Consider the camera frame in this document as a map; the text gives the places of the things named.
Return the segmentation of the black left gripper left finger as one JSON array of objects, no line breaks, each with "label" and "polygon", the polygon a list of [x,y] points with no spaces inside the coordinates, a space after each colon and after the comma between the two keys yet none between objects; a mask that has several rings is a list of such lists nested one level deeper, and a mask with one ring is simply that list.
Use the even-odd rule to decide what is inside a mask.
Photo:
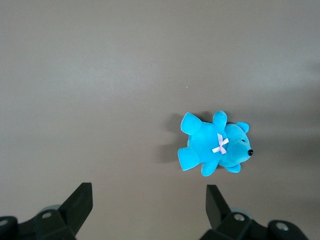
[{"label": "black left gripper left finger", "polygon": [[28,221],[0,218],[2,240],[75,240],[93,209],[92,183],[83,182],[57,209],[46,209]]}]

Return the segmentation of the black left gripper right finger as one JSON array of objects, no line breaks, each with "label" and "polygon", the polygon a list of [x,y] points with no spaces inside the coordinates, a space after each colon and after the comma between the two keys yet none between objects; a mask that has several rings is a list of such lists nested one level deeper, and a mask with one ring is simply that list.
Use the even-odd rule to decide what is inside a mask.
[{"label": "black left gripper right finger", "polygon": [[205,210],[211,226],[202,240],[306,240],[295,224],[272,220],[263,226],[245,213],[232,211],[216,185],[206,186]]}]

